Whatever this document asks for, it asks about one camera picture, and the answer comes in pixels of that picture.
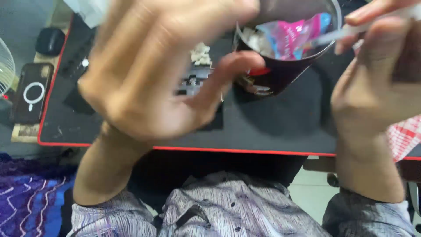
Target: cup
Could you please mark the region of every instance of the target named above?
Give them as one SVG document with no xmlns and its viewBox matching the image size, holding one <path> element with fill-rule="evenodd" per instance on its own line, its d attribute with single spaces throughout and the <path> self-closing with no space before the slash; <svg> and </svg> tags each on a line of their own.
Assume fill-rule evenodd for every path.
<svg viewBox="0 0 421 237">
<path fill-rule="evenodd" d="M 259 15 L 245 25 L 256 25 L 271 21 L 297 22 L 310 19 L 317 13 L 326 12 L 332 16 L 327 32 L 339 30 L 342 26 L 341 8 L 337 0 L 261 0 Z M 282 92 L 297 79 L 318 57 L 322 56 L 335 42 L 316 48 L 311 55 L 300 60 L 279 60 L 262 55 L 266 68 L 250 70 L 236 79 L 245 91 L 258 97 L 273 96 Z M 237 24 L 233 43 L 234 51 L 252 50 L 242 28 Z"/>
</svg>

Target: person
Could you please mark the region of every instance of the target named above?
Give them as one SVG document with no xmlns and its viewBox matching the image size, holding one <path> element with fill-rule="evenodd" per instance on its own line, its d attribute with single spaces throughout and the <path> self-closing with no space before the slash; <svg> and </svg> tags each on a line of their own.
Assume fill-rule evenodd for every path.
<svg viewBox="0 0 421 237">
<path fill-rule="evenodd" d="M 375 0 L 346 17 L 365 22 L 415 0 Z M 340 193 L 319 225 L 279 183 L 218 172 L 172 191 L 157 229 L 125 187 L 153 145 L 208 123 L 234 76 L 264 67 L 255 52 L 226 55 L 194 97 L 173 91 L 189 49 L 257 15 L 256 0 L 116 0 L 99 30 L 79 90 L 105 122 L 83 157 L 68 236 L 414 236 L 385 131 L 421 114 L 421 24 L 378 20 L 340 77 L 331 107 Z M 348 49 L 358 36 L 336 49 Z"/>
</svg>

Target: smartphone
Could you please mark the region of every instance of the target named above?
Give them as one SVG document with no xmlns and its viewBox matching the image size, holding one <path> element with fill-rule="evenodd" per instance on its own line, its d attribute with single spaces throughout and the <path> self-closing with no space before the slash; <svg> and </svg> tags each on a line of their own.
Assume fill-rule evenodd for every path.
<svg viewBox="0 0 421 237">
<path fill-rule="evenodd" d="M 37 124 L 41 120 L 54 66 L 51 63 L 28 63 L 22 68 L 13 98 L 10 120 L 19 124 Z"/>
</svg>

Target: fan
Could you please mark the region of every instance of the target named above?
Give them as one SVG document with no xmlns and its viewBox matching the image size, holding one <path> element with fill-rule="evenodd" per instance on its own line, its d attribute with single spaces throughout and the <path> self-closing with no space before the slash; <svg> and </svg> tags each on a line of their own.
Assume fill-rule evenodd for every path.
<svg viewBox="0 0 421 237">
<path fill-rule="evenodd" d="M 6 44 L 0 38 L 0 97 L 12 86 L 15 78 L 15 62 Z"/>
</svg>

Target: white ring logo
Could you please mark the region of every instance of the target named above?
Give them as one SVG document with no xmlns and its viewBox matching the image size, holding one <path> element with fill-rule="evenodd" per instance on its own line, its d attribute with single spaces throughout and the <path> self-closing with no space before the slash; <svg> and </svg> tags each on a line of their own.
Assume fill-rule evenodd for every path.
<svg viewBox="0 0 421 237">
<path fill-rule="evenodd" d="M 29 89 L 31 89 L 32 87 L 34 87 L 34 86 L 39 86 L 39 87 L 41 87 L 41 90 L 42 90 L 42 92 L 41 92 L 41 94 L 40 94 L 40 96 L 37 98 L 37 99 L 34 99 L 34 100 L 28 100 L 28 98 L 26 97 L 26 94 L 28 93 L 28 91 L 29 91 Z M 25 88 L 25 90 L 24 90 L 24 99 L 25 99 L 25 101 L 26 101 L 26 103 L 28 103 L 29 104 L 29 111 L 32 111 L 32 105 L 33 104 L 36 104 L 36 103 L 38 103 L 38 102 L 40 102 L 40 100 L 42 100 L 43 99 L 43 97 L 44 97 L 44 93 L 45 93 L 45 88 L 44 88 L 44 86 L 40 83 L 40 82 L 32 82 L 31 84 L 29 84 L 26 88 Z"/>
</svg>

